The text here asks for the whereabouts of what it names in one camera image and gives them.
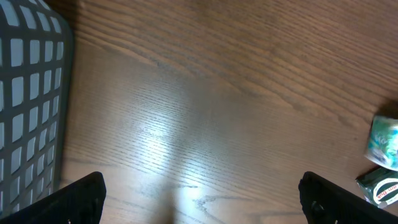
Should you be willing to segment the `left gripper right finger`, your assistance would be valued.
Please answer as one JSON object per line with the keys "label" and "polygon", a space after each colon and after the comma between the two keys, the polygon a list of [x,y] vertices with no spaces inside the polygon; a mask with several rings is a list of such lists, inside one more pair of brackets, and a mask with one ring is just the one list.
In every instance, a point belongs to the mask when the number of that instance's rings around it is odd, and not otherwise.
{"label": "left gripper right finger", "polygon": [[307,171],[298,189],[309,224],[397,224],[397,216]]}

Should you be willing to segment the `light teal small packet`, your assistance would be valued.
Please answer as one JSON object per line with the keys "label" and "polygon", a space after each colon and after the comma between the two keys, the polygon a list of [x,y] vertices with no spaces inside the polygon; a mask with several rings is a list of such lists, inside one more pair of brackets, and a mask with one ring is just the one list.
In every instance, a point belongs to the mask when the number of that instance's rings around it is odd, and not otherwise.
{"label": "light teal small packet", "polygon": [[397,171],[397,119],[373,118],[365,157],[386,169]]}

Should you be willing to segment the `dark green round-label packet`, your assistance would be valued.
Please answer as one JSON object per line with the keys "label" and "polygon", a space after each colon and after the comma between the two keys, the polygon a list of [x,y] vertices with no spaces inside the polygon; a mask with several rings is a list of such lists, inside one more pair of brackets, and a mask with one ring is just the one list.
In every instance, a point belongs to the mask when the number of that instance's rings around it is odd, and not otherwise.
{"label": "dark green round-label packet", "polygon": [[397,202],[397,171],[378,167],[356,178],[367,202],[385,208]]}

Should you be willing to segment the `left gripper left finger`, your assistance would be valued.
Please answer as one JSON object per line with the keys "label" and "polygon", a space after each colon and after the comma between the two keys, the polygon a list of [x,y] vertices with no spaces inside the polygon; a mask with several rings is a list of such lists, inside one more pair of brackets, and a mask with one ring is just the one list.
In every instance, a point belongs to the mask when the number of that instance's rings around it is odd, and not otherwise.
{"label": "left gripper left finger", "polygon": [[92,172],[1,220],[8,224],[99,224],[106,197],[102,173]]}

